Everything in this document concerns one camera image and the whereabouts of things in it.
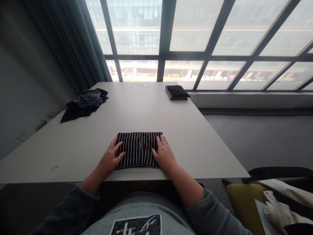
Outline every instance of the white table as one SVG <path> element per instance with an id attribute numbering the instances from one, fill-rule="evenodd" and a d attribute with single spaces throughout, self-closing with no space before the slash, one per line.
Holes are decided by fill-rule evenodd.
<path id="1" fill-rule="evenodd" d="M 249 177 L 190 99 L 169 100 L 165 85 L 176 84 L 97 83 L 109 99 L 89 117 L 60 123 L 61 112 L 0 161 L 0 183 L 83 181 L 119 132 L 163 132 L 195 179 Z M 106 180 L 164 179 L 161 169 L 127 168 Z"/>

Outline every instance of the gray floor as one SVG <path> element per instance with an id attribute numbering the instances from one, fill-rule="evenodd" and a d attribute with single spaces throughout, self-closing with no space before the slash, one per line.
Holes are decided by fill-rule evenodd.
<path id="1" fill-rule="evenodd" d="M 261 166 L 313 169 L 313 117 L 205 115 L 246 170 Z M 232 211 L 220 179 L 199 180 Z M 20 184 L 0 197 L 0 234 L 28 234 L 61 202 L 73 184 Z"/>

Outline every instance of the gray sleeve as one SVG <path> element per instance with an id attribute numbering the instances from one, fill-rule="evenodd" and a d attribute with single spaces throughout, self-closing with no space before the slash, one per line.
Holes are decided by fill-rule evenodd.
<path id="1" fill-rule="evenodd" d="M 188 207 L 187 213 L 198 234 L 252 235 L 208 189 L 204 189 L 204 199 Z"/>
<path id="2" fill-rule="evenodd" d="M 98 201 L 99 195 L 92 195 L 76 184 L 30 235 L 80 234 Z"/>

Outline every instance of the glass pane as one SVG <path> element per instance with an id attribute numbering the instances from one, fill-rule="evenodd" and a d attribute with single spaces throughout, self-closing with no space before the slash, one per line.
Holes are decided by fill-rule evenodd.
<path id="1" fill-rule="evenodd" d="M 313 62 L 296 62 L 268 90 L 295 90 L 313 76 Z"/>
<path id="2" fill-rule="evenodd" d="M 288 0 L 236 0 L 213 55 L 251 55 Z"/>
<path id="3" fill-rule="evenodd" d="M 178 0 L 170 51 L 205 51 L 224 0 Z"/>
<path id="4" fill-rule="evenodd" d="M 157 55 L 162 1 L 107 0 L 118 54 Z"/>
<path id="5" fill-rule="evenodd" d="M 105 60 L 105 61 L 107 62 L 113 82 L 119 82 L 120 80 L 118 79 L 115 61 L 114 60 Z"/>
<path id="6" fill-rule="evenodd" d="M 234 90 L 262 90 L 289 62 L 256 61 Z"/>
<path id="7" fill-rule="evenodd" d="M 301 0 L 260 55 L 296 56 L 313 39 L 313 1 Z"/>
<path id="8" fill-rule="evenodd" d="M 303 88 L 302 90 L 313 90 L 313 83 L 310 83 L 309 85 L 307 85 L 305 88 Z"/>
<path id="9" fill-rule="evenodd" d="M 244 61 L 209 61 L 197 90 L 226 90 Z"/>
<path id="10" fill-rule="evenodd" d="M 167 60 L 164 67 L 164 82 L 177 82 L 186 90 L 192 90 L 203 61 Z"/>
<path id="11" fill-rule="evenodd" d="M 156 82 L 157 60 L 120 60 L 124 82 Z"/>
<path id="12" fill-rule="evenodd" d="M 107 27 L 103 16 L 100 0 L 86 0 L 92 24 L 96 30 L 96 34 L 103 54 L 111 55 L 112 48 L 109 40 Z"/>

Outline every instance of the hand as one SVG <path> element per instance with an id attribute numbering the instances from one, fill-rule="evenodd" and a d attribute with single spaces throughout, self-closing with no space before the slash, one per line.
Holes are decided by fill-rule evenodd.
<path id="1" fill-rule="evenodd" d="M 105 152 L 103 157 L 101 158 L 97 168 L 99 172 L 103 174 L 103 178 L 107 177 L 111 174 L 117 165 L 120 163 L 122 158 L 125 156 L 125 152 L 122 152 L 117 158 L 115 157 L 115 153 L 118 148 L 123 144 L 123 141 L 119 142 L 117 145 L 114 146 L 116 143 L 117 137 L 114 138 L 112 143 L 110 144 L 108 150 Z"/>
<path id="2" fill-rule="evenodd" d="M 166 138 L 161 135 L 161 139 L 157 136 L 157 153 L 154 149 L 151 149 L 152 155 L 160 167 L 167 173 L 173 169 L 178 163 L 174 157 L 174 154 L 167 142 Z"/>

